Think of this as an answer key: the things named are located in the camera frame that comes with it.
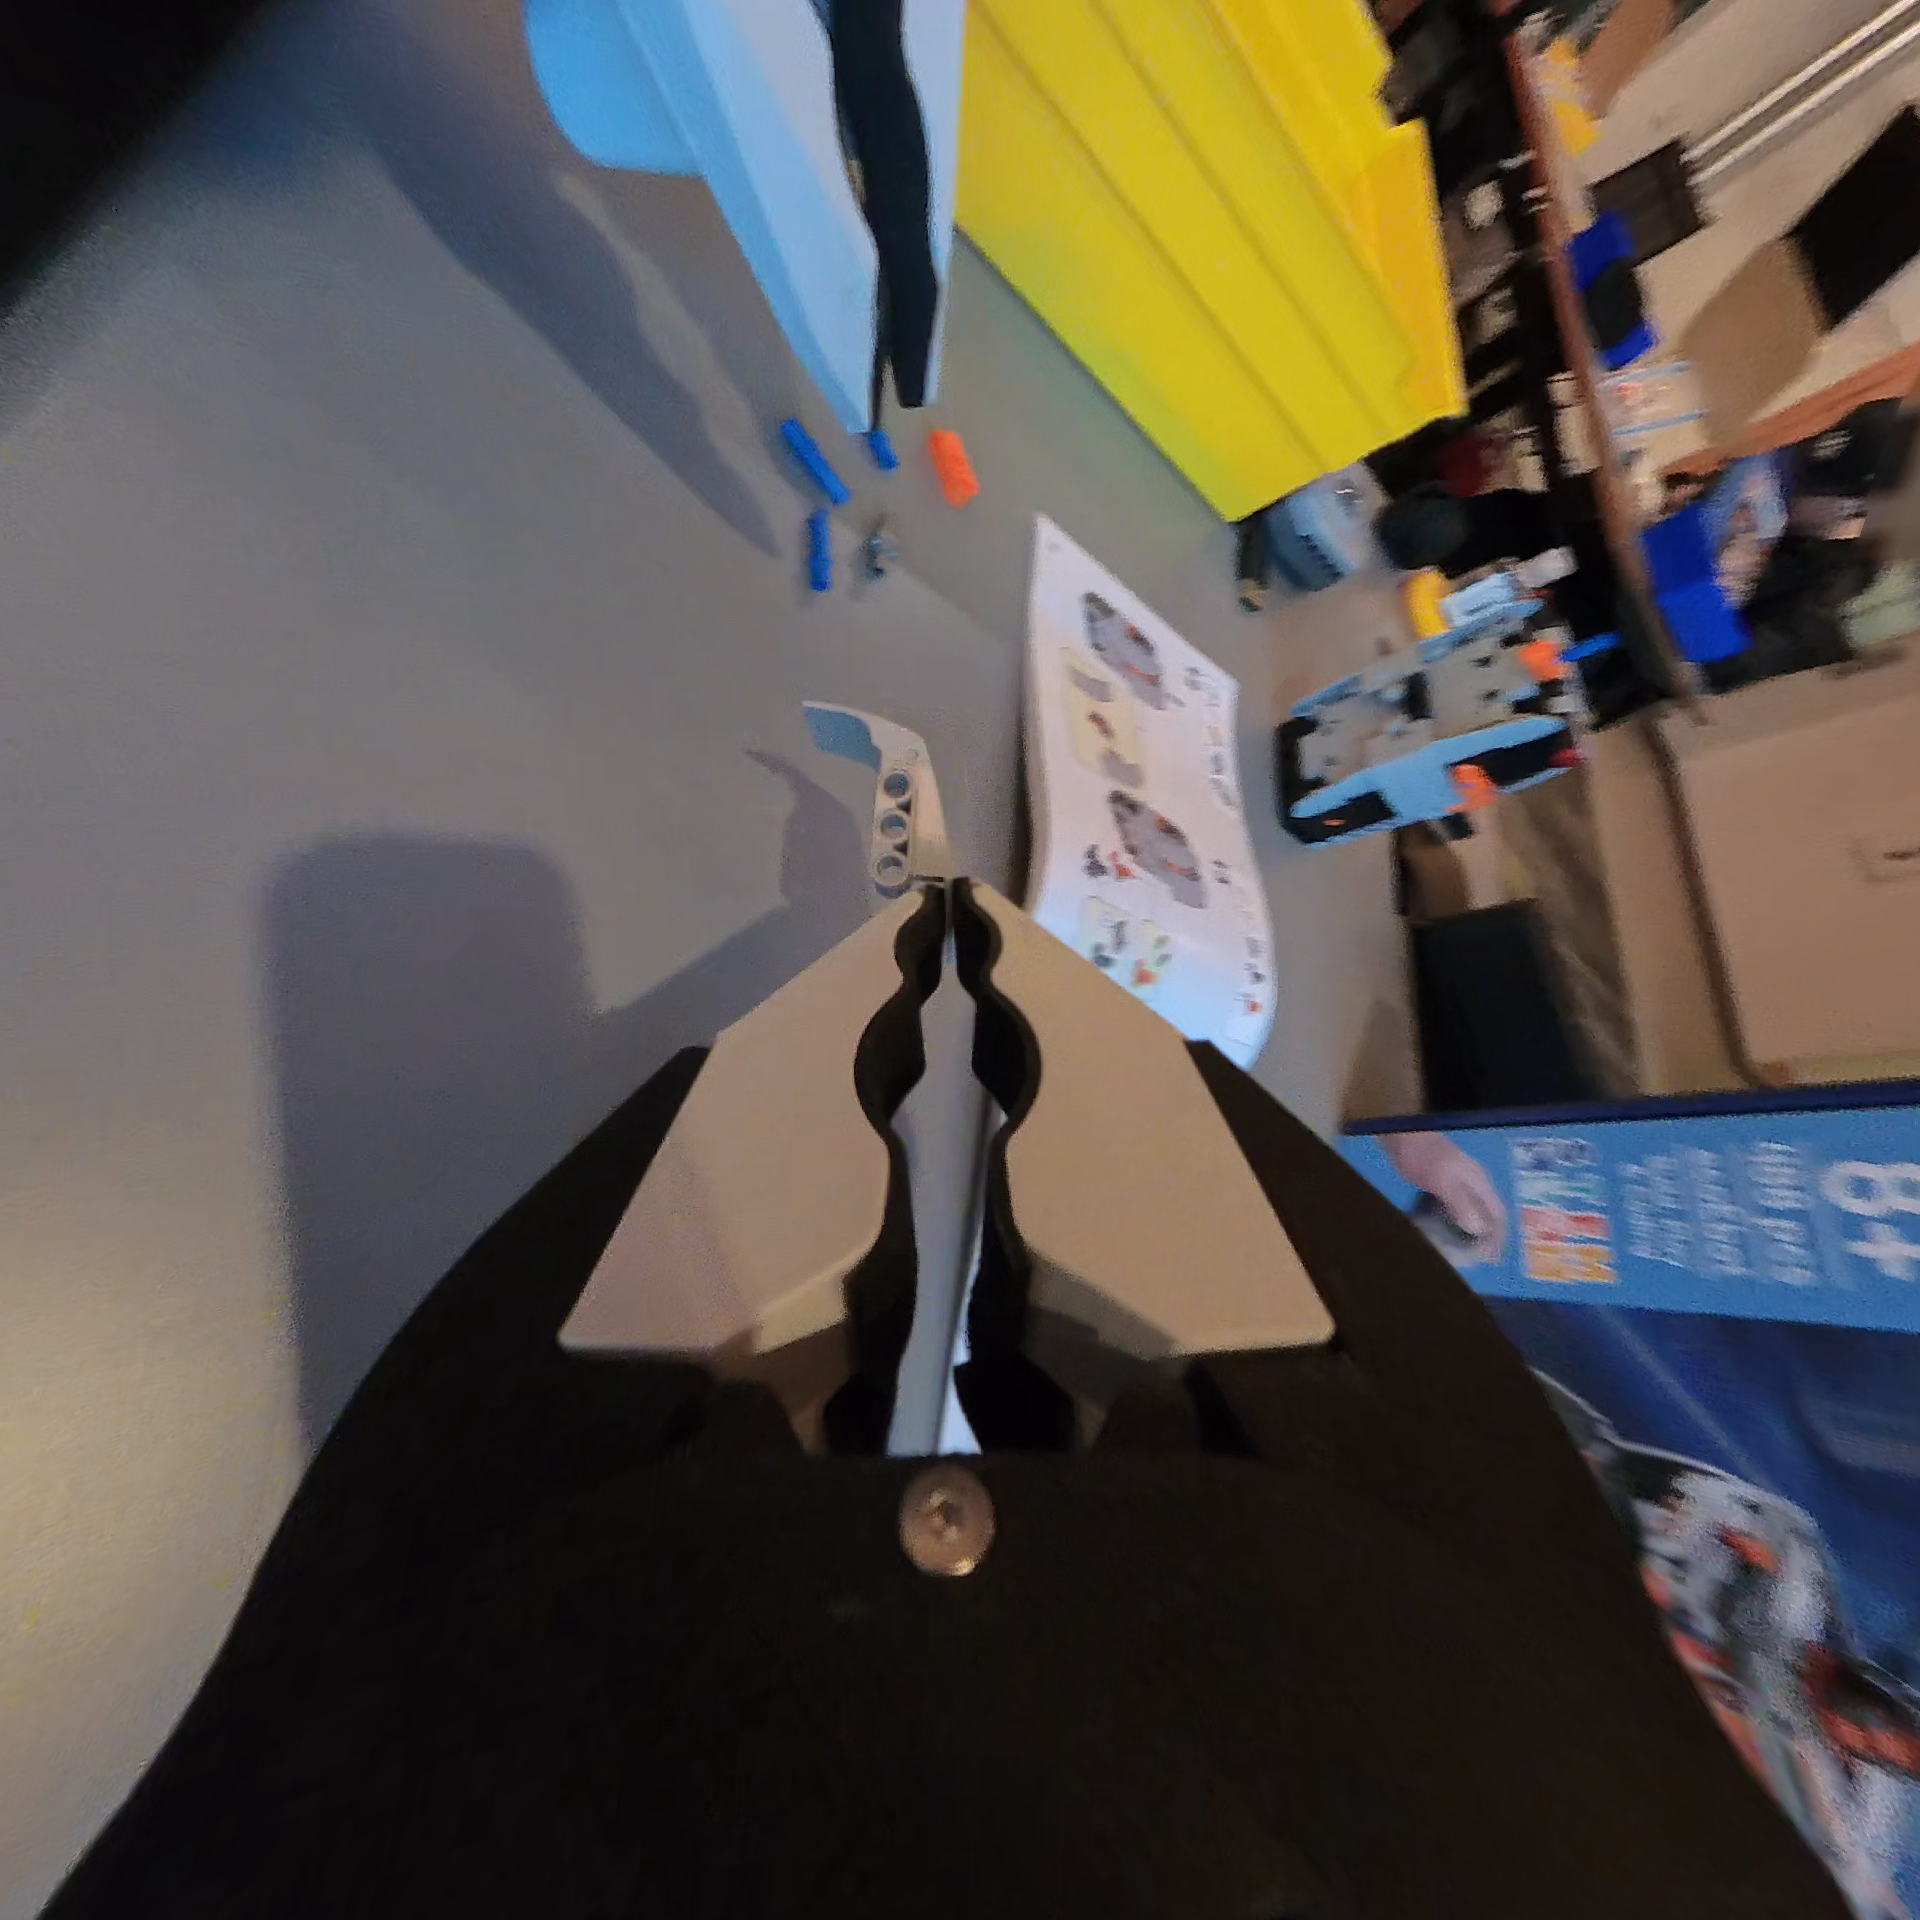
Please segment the grey curved panel brick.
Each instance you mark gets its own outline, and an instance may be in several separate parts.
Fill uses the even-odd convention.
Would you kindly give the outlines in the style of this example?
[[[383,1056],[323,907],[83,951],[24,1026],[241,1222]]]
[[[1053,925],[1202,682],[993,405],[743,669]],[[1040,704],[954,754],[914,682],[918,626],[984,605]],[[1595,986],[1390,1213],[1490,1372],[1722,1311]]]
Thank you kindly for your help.
[[[886,1321],[878,1307],[863,1307],[856,1327],[885,1332],[880,1356],[892,1364],[885,1449],[966,1453],[977,1439],[957,1404],[956,1367],[969,1354],[966,1309],[993,1110],[971,1066],[972,1003],[957,976],[954,854],[933,757],[921,732],[864,711],[812,701],[803,704],[803,717],[818,753],[874,777],[864,862],[876,918],[900,902],[928,902],[937,913],[928,957],[914,955],[902,969],[921,1066],[886,1114],[907,1182],[912,1289]]]

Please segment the yellow plastic bin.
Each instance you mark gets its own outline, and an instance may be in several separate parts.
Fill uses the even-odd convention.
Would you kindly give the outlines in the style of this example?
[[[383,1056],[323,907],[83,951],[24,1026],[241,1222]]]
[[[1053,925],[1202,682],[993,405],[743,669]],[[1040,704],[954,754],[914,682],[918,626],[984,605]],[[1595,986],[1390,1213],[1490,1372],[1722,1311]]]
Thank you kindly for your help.
[[[1388,64],[1356,2],[966,4],[957,226],[1226,522],[1466,411]]]

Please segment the blue plastic tray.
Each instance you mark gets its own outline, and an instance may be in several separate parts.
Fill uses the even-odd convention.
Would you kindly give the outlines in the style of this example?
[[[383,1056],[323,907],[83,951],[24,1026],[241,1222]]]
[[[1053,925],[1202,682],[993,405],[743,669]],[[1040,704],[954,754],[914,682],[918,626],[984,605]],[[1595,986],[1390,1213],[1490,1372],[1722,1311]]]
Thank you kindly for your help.
[[[1599,365],[1619,372],[1658,346],[1644,309],[1637,248],[1622,214],[1595,211],[1562,248],[1573,295]]]

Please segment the beige board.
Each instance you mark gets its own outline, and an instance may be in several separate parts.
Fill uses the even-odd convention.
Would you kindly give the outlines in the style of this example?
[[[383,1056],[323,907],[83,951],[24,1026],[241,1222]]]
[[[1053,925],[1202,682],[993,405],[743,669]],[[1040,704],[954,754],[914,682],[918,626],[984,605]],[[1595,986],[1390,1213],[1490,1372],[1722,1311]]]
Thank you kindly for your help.
[[[1828,309],[1795,236],[1752,252],[1682,332],[1702,423],[1714,444],[1738,438],[1806,368],[1828,332]]]

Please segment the wooden post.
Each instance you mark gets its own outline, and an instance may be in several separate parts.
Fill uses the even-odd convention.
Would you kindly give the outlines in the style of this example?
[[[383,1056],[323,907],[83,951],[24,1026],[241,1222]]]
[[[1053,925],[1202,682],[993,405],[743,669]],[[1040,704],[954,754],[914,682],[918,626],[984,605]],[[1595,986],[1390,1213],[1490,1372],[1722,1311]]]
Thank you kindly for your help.
[[[1801,401],[1780,405],[1738,428],[1714,431],[1703,447],[1694,447],[1693,452],[1670,461],[1670,465],[1663,467],[1663,476],[1702,476],[1735,458],[1819,437],[1835,428],[1835,423],[1849,416],[1856,407],[1886,400],[1906,401],[1906,397],[1915,394],[1915,389],[1917,348],[1900,348],[1819,389]]]

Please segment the cluttered brown-edged desk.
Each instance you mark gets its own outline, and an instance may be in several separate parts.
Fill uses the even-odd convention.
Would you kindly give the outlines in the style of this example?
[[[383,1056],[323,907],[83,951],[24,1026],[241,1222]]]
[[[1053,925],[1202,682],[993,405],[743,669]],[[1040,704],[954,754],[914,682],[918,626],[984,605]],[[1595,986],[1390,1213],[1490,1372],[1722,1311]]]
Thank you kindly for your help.
[[[1557,126],[1539,81],[1539,50],[1544,45],[1546,12],[1534,4],[1490,4],[1500,21],[1500,52],[1514,100],[1514,114],[1524,137],[1529,166],[1529,199],[1534,205],[1544,275],[1567,372],[1577,405],[1589,426],[1594,450],[1594,501],[1599,534],[1619,582],[1619,605],[1631,610],[1642,639],[1637,658],[1642,673],[1654,682],[1668,709],[1686,714],[1693,726],[1708,721],[1705,698],[1693,661],[1675,648],[1668,624],[1652,593],[1640,541],[1637,501],[1631,474],[1603,405],[1604,368],[1589,340],[1582,295],[1571,273],[1571,239],[1575,220],[1589,214],[1586,189],[1557,134]]]

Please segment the white instruction booklet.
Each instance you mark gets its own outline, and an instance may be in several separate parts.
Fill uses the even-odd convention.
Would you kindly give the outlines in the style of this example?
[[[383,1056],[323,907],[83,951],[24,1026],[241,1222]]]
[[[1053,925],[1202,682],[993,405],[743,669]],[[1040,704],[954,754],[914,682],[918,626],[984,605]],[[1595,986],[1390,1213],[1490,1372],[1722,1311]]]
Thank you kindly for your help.
[[[1278,961],[1241,685],[1053,518],[1030,550],[1023,908],[1184,1040],[1252,1068]]]

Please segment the grey desk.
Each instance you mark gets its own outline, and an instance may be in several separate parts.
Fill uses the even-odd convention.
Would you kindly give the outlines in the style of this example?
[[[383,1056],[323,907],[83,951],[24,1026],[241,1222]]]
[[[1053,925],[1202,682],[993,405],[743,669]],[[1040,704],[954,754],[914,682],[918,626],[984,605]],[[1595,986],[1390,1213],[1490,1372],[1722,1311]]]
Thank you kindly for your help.
[[[1010,879],[1038,516],[1242,685],[1309,1125],[1417,1095],[1390,854],[1275,828],[1267,727],[1393,596],[1233,541],[969,248],[883,480],[699,181],[592,169],[513,4],[286,4],[5,326],[5,1915],[213,1656],[306,1458],[468,1245],[863,918],[925,732]],[[851,488],[779,444],[800,418]],[[890,514],[897,572],[858,548]]]

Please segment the grey battery box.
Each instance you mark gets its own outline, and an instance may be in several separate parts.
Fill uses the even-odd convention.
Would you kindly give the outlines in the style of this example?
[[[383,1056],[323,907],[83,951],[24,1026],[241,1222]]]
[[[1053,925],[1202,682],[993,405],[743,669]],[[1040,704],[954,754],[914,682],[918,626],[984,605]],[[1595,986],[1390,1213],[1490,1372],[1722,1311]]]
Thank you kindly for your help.
[[[1365,465],[1329,471],[1257,516],[1273,568],[1297,592],[1329,589],[1377,562],[1381,493]]]

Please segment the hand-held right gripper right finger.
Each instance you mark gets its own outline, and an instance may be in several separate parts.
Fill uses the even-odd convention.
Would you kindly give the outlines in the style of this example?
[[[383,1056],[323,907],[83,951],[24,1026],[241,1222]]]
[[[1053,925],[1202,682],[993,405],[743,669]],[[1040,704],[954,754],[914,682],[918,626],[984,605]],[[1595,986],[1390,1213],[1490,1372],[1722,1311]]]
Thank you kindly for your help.
[[[1263,1090],[991,885],[956,885],[989,1098],[956,1400],[982,1452],[1070,1452],[1148,1381],[1322,1353],[1333,1313],[1214,1082]]]

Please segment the partly built toy robot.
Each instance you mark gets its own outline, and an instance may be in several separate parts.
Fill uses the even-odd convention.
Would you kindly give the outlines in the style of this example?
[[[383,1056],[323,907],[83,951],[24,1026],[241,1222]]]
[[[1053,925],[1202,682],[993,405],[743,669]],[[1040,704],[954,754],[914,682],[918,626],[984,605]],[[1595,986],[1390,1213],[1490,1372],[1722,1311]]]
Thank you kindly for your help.
[[[1275,730],[1278,813],[1309,849],[1476,816],[1585,766],[1577,644],[1507,619],[1415,639],[1297,701]]]

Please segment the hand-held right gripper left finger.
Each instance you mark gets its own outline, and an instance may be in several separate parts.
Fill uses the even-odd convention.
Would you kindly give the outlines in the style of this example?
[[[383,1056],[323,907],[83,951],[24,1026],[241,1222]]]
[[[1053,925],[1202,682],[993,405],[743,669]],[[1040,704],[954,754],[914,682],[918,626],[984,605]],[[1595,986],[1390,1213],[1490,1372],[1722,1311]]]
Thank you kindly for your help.
[[[886,1452],[921,1277],[897,1116],[947,928],[947,886],[912,886],[694,1052],[564,1353],[699,1364]]]

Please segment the blue plastic bin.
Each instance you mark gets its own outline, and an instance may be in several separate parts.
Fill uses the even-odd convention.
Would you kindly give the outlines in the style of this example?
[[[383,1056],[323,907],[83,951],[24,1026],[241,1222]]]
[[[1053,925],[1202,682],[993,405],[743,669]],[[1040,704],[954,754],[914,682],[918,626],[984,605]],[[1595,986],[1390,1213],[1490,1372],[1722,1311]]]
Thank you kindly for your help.
[[[1754,452],[1699,476],[1642,531],[1644,566],[1667,632],[1693,669],[1749,648],[1746,607],[1788,528],[1792,461]]]

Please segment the black square panel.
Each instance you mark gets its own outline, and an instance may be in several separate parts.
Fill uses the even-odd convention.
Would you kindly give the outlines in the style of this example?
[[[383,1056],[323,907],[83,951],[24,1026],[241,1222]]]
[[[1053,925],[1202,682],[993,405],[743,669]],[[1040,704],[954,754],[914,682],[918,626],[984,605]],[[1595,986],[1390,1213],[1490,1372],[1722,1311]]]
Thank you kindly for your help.
[[[1917,255],[1917,117],[1906,108],[1788,226],[1788,242],[1832,331]]]

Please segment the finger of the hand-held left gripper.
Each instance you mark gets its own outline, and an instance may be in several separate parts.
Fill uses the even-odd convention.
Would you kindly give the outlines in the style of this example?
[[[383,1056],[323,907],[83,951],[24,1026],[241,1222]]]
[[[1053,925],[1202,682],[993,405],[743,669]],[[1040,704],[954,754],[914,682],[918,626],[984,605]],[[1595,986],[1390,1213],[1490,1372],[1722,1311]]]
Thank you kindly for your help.
[[[876,258],[874,389],[937,397],[966,4],[830,2],[831,101]]]
[[[803,2],[524,2],[540,96],[604,169],[699,179],[794,357],[851,435],[874,421],[878,260]]]

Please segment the blue toy robot box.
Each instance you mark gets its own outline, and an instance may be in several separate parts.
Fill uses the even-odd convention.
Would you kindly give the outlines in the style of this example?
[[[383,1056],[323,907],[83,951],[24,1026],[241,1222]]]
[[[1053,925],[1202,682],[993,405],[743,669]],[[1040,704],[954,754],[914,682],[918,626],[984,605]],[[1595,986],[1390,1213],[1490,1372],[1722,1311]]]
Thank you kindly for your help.
[[[1917,1901],[1915,1082],[1350,1121],[1856,1915]]]

